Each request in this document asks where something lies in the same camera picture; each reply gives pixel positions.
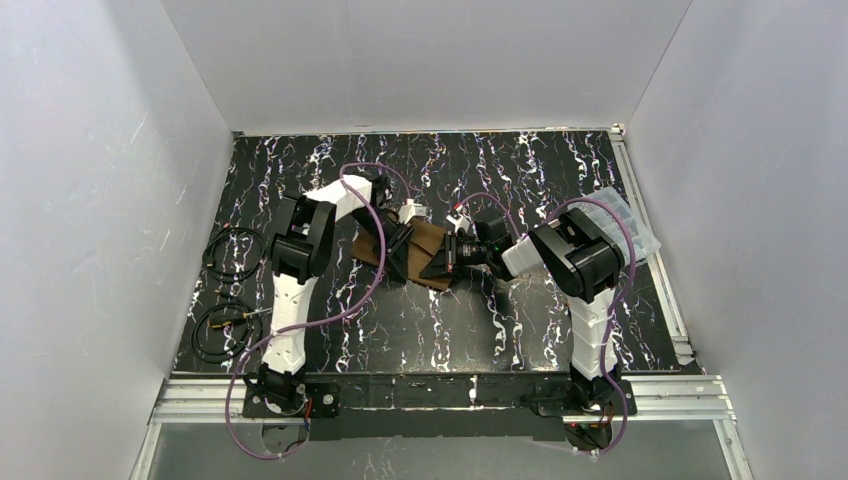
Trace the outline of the brown woven cloth napkin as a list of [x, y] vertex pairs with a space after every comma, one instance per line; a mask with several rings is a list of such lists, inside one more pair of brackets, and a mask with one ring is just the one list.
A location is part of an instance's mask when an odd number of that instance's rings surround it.
[[[446, 291], [452, 282], [451, 275], [438, 278], [420, 277], [420, 273], [442, 246], [446, 230], [420, 218], [413, 218], [411, 226], [414, 231], [408, 241], [406, 279], [439, 292]], [[363, 263], [377, 266], [379, 264], [377, 247], [376, 235], [361, 228], [353, 243], [352, 256]]]

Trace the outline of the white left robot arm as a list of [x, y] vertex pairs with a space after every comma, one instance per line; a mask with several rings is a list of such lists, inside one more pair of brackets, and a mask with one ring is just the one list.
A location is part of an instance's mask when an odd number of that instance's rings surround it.
[[382, 175], [343, 174], [326, 186], [286, 195], [278, 219], [282, 229], [270, 243], [274, 288], [271, 333], [251, 388], [283, 411], [305, 402], [298, 379], [306, 363], [305, 330], [310, 299], [331, 259], [335, 227], [354, 218], [377, 241], [377, 280], [384, 274], [408, 277], [408, 241], [412, 220], [428, 208], [408, 198], [396, 210], [386, 208], [391, 187]]

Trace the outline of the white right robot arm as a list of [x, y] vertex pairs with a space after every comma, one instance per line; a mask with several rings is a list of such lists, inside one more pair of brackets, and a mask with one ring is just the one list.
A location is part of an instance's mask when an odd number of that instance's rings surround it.
[[548, 399], [582, 409], [609, 403], [620, 379], [610, 345], [610, 309], [620, 273], [635, 257], [625, 217], [595, 200], [587, 205], [562, 212], [522, 239], [504, 217], [471, 221], [453, 215], [439, 250], [420, 273], [449, 279], [463, 267], [485, 265], [509, 281], [544, 268], [566, 297], [574, 340], [569, 381]]

